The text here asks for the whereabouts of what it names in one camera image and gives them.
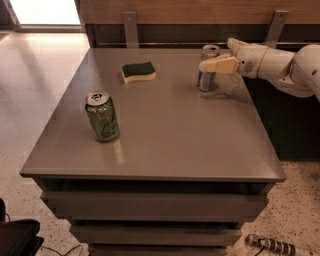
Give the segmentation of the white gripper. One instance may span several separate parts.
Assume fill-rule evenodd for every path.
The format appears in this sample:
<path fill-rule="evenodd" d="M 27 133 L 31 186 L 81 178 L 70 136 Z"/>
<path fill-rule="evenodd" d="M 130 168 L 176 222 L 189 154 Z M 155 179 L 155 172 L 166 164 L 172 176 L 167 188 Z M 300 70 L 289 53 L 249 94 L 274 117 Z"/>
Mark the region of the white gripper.
<path fill-rule="evenodd" d="M 229 38 L 227 40 L 227 47 L 236 58 L 232 56 L 221 59 L 207 59 L 199 64 L 199 70 L 202 73 L 221 74 L 231 74 L 238 70 L 239 74 L 243 77 L 257 78 L 260 64 L 268 47 L 248 44 L 236 38 Z"/>

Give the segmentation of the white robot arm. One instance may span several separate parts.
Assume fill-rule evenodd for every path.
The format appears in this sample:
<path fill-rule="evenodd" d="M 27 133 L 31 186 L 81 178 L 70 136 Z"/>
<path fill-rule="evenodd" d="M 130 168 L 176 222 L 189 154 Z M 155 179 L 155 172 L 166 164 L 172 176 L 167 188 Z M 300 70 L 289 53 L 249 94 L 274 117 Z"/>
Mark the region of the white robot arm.
<path fill-rule="evenodd" d="M 289 95 L 320 101 L 320 46 L 311 44 L 298 52 L 274 49 L 229 38 L 230 54 L 204 60 L 201 72 L 231 74 L 268 81 Z"/>

